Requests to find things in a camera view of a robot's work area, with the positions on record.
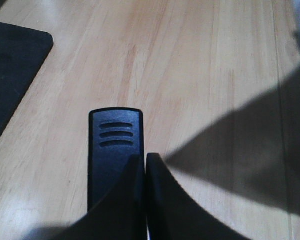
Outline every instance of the black plastic object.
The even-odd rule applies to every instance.
[[[145,164],[130,157],[117,184],[89,213],[53,240],[145,240]]]
[[[118,182],[132,155],[144,161],[143,114],[132,108],[103,108],[89,114],[88,209]]]
[[[145,178],[152,240],[248,240],[202,209],[178,184],[159,154],[147,155]]]
[[[49,33],[0,23],[0,136],[53,44]]]

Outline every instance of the wood grain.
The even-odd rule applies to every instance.
[[[300,239],[278,90],[279,68],[296,66],[278,55],[291,38],[278,18],[293,15],[281,4],[7,0],[0,22],[49,32],[54,47],[0,138],[0,240],[46,239],[87,212],[88,113],[115,106],[143,111],[146,153],[223,223]]]
[[[289,227],[300,240],[300,32],[290,1],[274,0]]]

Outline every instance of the light wood plank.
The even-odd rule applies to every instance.
[[[273,0],[291,239],[300,240],[300,33],[289,0]]]
[[[289,239],[272,5],[221,1],[214,23],[211,68],[203,71],[209,93],[182,111],[182,130],[170,139],[181,150],[168,165],[232,228],[252,239]],[[184,145],[185,135],[195,138]]]

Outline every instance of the black curved piece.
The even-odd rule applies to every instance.
[[[161,157],[146,158],[147,220],[151,240],[248,240],[202,209]]]
[[[144,178],[144,160],[132,156],[103,200],[52,240],[145,240]]]
[[[144,160],[142,112],[126,107],[90,112],[88,210],[118,182],[132,155]]]

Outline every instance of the wooden surface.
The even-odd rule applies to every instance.
[[[289,1],[7,0],[0,22],[54,38],[0,138],[0,240],[45,240],[87,212],[88,114],[116,106],[143,111],[146,153],[216,218],[300,240]]]

